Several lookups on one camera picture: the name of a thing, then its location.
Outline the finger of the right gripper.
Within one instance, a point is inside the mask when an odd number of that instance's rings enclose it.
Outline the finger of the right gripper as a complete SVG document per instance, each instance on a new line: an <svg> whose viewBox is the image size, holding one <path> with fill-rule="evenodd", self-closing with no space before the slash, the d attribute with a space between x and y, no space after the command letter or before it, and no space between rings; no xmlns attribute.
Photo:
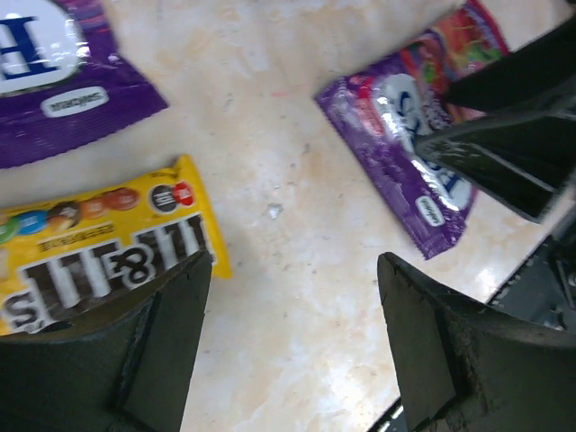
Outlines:
<svg viewBox="0 0 576 432"><path fill-rule="evenodd" d="M567 188L567 115L487 115L418 138L415 152L539 223Z"/></svg>
<svg viewBox="0 0 576 432"><path fill-rule="evenodd" d="M545 95L575 96L575 19L453 82L450 104L494 112Z"/></svg>

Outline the purple candy bag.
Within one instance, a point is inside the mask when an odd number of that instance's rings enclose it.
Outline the purple candy bag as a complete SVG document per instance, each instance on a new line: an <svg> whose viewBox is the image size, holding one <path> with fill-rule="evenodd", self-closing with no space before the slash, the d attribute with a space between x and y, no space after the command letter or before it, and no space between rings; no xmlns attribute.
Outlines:
<svg viewBox="0 0 576 432"><path fill-rule="evenodd" d="M1 167L78 149L167 108L99 1L1 3Z"/></svg>
<svg viewBox="0 0 576 432"><path fill-rule="evenodd" d="M456 80L509 54L480 1L465 1L403 47L314 97L424 258L454 247L477 190L419 157L417 139L479 112L447 103Z"/></svg>

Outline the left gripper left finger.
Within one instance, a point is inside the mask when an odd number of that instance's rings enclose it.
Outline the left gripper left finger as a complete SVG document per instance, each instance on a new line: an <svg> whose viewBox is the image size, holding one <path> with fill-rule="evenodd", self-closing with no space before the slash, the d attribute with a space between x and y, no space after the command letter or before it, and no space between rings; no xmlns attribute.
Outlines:
<svg viewBox="0 0 576 432"><path fill-rule="evenodd" d="M80 316L3 337L2 430L179 430L211 279L198 252Z"/></svg>

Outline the yellow chocolate candy packet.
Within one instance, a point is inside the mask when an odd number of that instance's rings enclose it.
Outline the yellow chocolate candy packet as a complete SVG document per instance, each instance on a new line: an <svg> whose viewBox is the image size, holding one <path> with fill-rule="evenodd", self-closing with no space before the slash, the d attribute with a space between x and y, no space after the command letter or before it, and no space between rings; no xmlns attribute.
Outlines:
<svg viewBox="0 0 576 432"><path fill-rule="evenodd" d="M1 211L1 333L36 333L207 251L232 275L191 157L97 191Z"/></svg>

